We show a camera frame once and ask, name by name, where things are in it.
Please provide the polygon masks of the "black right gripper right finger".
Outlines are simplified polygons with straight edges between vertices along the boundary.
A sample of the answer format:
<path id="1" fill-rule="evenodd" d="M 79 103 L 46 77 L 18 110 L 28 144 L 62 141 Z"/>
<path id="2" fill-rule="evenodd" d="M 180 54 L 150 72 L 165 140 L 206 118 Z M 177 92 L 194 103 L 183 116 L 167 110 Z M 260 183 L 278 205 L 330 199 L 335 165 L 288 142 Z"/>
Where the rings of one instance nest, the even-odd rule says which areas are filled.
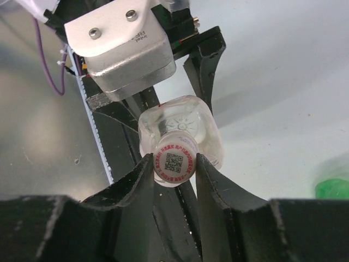
<path id="1" fill-rule="evenodd" d="M 348 201 L 264 200 L 196 157 L 204 261 L 348 261 Z"/>

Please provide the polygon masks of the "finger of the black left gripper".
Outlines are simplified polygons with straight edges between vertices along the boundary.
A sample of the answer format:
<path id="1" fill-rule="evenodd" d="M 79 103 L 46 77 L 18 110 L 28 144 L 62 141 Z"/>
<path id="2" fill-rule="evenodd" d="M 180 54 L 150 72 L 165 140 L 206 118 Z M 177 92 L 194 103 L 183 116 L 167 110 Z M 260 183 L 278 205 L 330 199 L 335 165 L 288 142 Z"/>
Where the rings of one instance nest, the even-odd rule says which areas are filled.
<path id="1" fill-rule="evenodd" d="M 93 112 L 105 115 L 138 133 L 138 119 L 142 109 L 139 94 L 114 102 L 105 93 L 100 92 L 88 96 L 86 102 Z"/>

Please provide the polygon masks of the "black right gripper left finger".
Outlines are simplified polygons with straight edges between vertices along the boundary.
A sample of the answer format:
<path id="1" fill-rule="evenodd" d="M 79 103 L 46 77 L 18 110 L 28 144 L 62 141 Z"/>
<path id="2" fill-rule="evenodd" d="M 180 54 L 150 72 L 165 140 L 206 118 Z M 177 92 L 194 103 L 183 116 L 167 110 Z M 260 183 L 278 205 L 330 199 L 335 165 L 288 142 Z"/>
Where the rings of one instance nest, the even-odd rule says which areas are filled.
<path id="1" fill-rule="evenodd" d="M 1 261 L 147 261 L 153 156 L 84 201 L 1 195 Z"/>

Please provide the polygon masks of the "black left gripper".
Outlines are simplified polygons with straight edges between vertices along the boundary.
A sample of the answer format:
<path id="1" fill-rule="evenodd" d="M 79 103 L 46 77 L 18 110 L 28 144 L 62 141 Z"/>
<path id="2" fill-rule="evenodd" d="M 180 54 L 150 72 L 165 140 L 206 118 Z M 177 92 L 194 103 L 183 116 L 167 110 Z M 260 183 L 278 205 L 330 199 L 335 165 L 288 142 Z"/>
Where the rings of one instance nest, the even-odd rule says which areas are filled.
<path id="1" fill-rule="evenodd" d="M 168 11 L 163 5 L 151 11 L 164 29 L 175 59 L 189 54 L 183 67 L 197 97 L 202 99 L 210 111 L 215 72 L 226 43 L 218 26 L 199 33 L 189 8 Z"/>

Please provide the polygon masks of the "fruit tea bottle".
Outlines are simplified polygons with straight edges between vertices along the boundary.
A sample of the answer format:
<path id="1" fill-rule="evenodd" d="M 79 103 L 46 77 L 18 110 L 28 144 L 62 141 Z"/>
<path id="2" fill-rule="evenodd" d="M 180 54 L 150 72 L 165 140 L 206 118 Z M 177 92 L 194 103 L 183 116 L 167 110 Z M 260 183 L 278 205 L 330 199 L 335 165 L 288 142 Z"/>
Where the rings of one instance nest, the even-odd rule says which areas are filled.
<path id="1" fill-rule="evenodd" d="M 168 132 L 183 131 L 198 144 L 198 153 L 220 169 L 224 161 L 222 139 L 207 104 L 196 96 L 182 96 L 144 111 L 138 121 L 140 154 L 153 154 Z"/>

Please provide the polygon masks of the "white bottle cap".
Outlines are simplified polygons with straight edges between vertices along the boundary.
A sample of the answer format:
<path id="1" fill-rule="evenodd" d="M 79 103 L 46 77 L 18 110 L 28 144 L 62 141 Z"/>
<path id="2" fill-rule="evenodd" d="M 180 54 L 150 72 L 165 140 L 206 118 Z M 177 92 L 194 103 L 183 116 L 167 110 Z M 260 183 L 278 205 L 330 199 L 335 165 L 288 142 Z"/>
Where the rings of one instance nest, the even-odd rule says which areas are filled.
<path id="1" fill-rule="evenodd" d="M 166 133 L 154 149 L 154 179 L 164 187 L 177 187 L 196 171 L 198 144 L 183 131 Z"/>

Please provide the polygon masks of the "green plastic bottle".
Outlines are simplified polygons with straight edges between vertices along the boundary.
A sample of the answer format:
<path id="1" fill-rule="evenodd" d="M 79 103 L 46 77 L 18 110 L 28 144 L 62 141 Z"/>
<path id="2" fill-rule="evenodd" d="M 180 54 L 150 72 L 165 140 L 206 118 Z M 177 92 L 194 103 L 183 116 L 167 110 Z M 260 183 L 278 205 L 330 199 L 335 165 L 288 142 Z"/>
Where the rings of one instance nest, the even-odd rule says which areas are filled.
<path id="1" fill-rule="evenodd" d="M 348 181 L 332 178 L 318 183 L 315 187 L 317 199 L 348 199 Z"/>

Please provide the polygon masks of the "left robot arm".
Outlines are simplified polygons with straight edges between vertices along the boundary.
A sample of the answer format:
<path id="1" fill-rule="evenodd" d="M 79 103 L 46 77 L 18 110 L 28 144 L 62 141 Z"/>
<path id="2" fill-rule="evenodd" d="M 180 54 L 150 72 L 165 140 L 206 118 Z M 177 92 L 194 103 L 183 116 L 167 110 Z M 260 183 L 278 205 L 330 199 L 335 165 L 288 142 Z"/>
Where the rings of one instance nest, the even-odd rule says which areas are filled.
<path id="1" fill-rule="evenodd" d="M 195 95 L 212 107 L 215 72 L 226 43 L 219 27 L 199 32 L 189 1 L 20 1 L 83 62 L 93 79 L 89 109 L 137 130 L 137 107 L 157 103 L 154 85 L 170 78 L 176 60 Z"/>

